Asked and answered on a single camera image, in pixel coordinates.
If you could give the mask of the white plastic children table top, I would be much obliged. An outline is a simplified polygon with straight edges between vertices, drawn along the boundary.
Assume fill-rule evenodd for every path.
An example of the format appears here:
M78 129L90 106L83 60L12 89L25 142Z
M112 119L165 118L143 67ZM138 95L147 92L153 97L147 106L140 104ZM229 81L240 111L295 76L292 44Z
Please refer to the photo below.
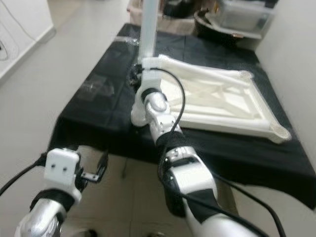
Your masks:
M181 131L187 128L182 124L185 114L266 119L285 128L255 85L254 74L253 79L235 85L183 72L176 66L192 64L164 54L158 55L160 56L165 57L164 68L158 69L162 72L160 91L145 91L149 94L144 101L148 115L146 125L151 127L154 138L171 129ZM289 135L284 138L271 134L257 137L269 139L275 144L283 144L293 138L289 129L287 131Z

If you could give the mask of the black tablecloth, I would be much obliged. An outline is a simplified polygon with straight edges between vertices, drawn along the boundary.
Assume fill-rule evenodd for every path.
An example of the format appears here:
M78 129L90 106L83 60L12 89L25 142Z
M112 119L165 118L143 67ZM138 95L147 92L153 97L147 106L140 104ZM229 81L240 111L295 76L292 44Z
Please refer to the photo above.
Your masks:
M128 75L137 51L136 46L121 41L109 45L85 80L91 75L108 77L115 93L85 101L77 97L78 88L57 117L50 149L88 145L125 158L158 162L158 149L148 128L135 127L130 119L135 92L129 86ZM223 178L271 188L293 197L309 210L316 209L316 171L305 151L307 143L298 139L254 50L158 32L156 52L192 65L252 72L255 85L275 117L291 132L289 142L275 144L266 138L201 129L185 128L184 134L203 162Z

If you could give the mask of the clear tape strip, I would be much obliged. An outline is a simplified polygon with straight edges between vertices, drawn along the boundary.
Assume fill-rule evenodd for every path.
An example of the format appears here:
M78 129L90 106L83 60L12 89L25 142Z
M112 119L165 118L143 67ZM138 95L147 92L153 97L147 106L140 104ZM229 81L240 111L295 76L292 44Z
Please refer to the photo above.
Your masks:
M139 46L140 45L140 41L138 38L131 38L128 36L117 36L115 38L115 41L121 41L124 42L128 45L132 45L132 46Z

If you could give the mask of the clear tape patch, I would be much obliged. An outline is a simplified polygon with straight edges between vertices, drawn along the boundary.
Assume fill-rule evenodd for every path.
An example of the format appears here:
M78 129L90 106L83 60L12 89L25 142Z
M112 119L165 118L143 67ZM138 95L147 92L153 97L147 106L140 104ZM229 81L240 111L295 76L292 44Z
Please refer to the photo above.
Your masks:
M115 93L115 88L108 77L91 75L79 87L77 97L85 101L92 101L95 97L109 97Z

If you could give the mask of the beige patterned cloth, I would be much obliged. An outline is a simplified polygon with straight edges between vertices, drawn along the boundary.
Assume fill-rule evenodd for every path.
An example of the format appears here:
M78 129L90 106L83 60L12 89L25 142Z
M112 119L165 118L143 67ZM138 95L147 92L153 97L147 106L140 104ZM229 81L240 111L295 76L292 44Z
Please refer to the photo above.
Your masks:
M127 11L129 22L140 26L142 24L142 13L144 0L129 0ZM196 21L194 18L174 18L165 16L162 9L158 12L157 29L161 32L176 35L193 35L196 33Z

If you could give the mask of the black round pan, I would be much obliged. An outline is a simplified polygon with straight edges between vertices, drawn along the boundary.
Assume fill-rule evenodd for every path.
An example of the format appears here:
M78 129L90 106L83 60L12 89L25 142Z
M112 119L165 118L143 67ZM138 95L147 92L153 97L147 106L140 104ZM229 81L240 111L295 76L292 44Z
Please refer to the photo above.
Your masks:
M197 36L201 39L209 41L223 41L228 43L235 43L240 38L236 38L233 35L222 33L212 28L210 21L206 18L208 10L198 10L194 14L194 19L196 21L196 32Z

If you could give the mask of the clear plastic storage box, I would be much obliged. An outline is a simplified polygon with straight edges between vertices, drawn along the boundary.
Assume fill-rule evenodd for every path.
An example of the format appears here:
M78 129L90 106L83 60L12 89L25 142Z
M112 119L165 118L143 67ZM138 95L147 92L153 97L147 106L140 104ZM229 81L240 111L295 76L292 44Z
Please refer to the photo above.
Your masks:
M217 0L212 13L221 29L232 30L246 38L261 39L274 9L262 0Z

